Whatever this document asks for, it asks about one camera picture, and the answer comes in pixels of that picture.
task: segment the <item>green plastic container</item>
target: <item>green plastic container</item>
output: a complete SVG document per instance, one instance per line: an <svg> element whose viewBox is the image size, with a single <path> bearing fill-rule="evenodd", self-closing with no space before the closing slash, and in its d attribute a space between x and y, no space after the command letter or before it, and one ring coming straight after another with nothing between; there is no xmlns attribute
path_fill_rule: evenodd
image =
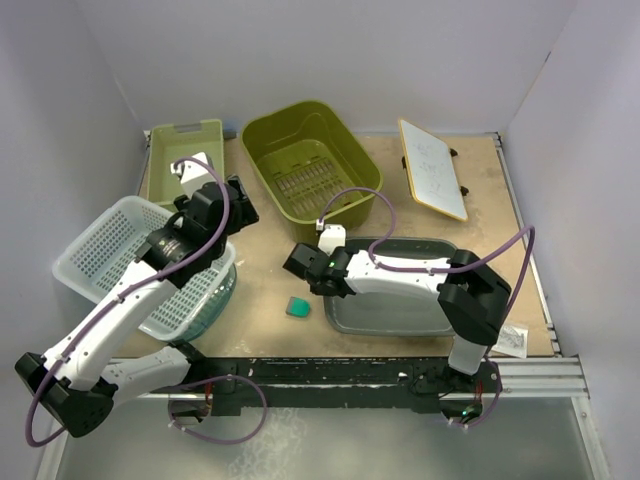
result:
<svg viewBox="0 0 640 480"><path fill-rule="evenodd" d="M224 178L222 122L203 120L189 125L161 125L151 130L148 200L172 212L173 200L184 192L169 165L181 157L205 152Z"/></svg>
<svg viewBox="0 0 640 480"><path fill-rule="evenodd" d="M296 242L316 243L316 219L348 187L382 188L382 174L340 118L324 103L306 101L251 121L242 144ZM361 225L374 195L351 192L325 221Z"/></svg>

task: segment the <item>white wall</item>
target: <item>white wall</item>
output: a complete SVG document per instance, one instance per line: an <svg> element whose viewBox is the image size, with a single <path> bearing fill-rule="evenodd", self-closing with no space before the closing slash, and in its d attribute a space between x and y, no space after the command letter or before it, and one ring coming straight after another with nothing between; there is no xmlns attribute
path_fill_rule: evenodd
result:
<svg viewBox="0 0 640 480"><path fill-rule="evenodd" d="M506 134L565 354L617 478L638 477L640 3L581 0Z"/></svg>
<svg viewBox="0 0 640 480"><path fill-rule="evenodd" d="M513 118L575 0L77 0L145 127L317 98L355 130Z"/></svg>
<svg viewBox="0 0 640 480"><path fill-rule="evenodd" d="M0 471L19 480L33 476L41 452L24 441L30 395L13 364L88 312L51 265L135 192L144 138L70 0L0 3L0 71Z"/></svg>

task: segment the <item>small whiteboard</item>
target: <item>small whiteboard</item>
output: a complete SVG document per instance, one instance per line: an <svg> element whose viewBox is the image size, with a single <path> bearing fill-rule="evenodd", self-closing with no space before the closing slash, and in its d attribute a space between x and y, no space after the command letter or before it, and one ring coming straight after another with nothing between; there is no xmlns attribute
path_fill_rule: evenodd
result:
<svg viewBox="0 0 640 480"><path fill-rule="evenodd" d="M406 120L398 120L398 125L413 199L466 222L469 217L453 169L449 146Z"/></svg>

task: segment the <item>wooden tabletop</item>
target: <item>wooden tabletop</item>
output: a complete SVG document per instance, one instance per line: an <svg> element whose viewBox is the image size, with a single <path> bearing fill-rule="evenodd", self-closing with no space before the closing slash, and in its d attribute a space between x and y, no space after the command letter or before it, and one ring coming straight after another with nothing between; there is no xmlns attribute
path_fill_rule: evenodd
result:
<svg viewBox="0 0 640 480"><path fill-rule="evenodd" d="M465 204L468 222L459 222L417 204L410 196L401 167L402 146L394 136L359 137L384 175L383 193L398 215L396 236L441 238L458 248L484 256L518 231L509 192L493 139L443 137L458 152L454 159L460 185L469 189ZM260 222L230 238L237 250L238 281L228 306L213 326L193 344L207 356L273 357L397 357L446 356L451 339L347 335L327 321L322 298L282 268L294 246L283 220L246 158L239 139L225 142L226 173L240 176ZM145 186L141 190L145 195ZM349 236L380 236L388 229L389 213L379 200L367 222ZM522 264L521 243L495 259L491 266L512 286ZM311 303L304 319L285 314L289 298ZM531 272L507 319L529 329L529 356L553 355L540 296ZM120 350L120 357L152 353L162 343L136 331Z"/></svg>

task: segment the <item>white basket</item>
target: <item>white basket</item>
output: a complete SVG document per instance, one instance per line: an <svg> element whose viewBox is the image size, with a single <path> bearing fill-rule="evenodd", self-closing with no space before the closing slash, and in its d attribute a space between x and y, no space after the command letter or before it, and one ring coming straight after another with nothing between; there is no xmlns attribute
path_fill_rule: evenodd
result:
<svg viewBox="0 0 640 480"><path fill-rule="evenodd" d="M60 282L94 303L115 286L135 253L171 212L140 197L125 197L76 238L53 266ZM213 323L235 286L236 251L227 242L224 255L195 275L147 318L140 330L163 341L191 340Z"/></svg>

